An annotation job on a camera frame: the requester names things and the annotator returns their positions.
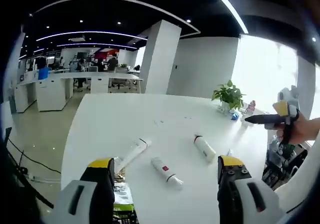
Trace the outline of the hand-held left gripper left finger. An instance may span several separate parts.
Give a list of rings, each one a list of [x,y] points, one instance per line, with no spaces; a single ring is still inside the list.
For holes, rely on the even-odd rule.
[[[112,223],[114,209],[113,158],[91,162],[79,180],[72,180],[59,194],[51,223]]]

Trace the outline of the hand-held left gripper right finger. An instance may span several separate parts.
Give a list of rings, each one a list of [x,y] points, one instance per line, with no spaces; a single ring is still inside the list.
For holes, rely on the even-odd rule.
[[[219,156],[217,176],[220,223],[277,223],[285,215],[277,194],[238,158]]]

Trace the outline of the person's right hand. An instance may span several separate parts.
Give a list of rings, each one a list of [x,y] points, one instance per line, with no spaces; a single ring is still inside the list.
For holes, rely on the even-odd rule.
[[[315,140],[320,130],[319,120],[319,118],[308,120],[300,113],[299,118],[294,122],[288,143],[296,145]]]

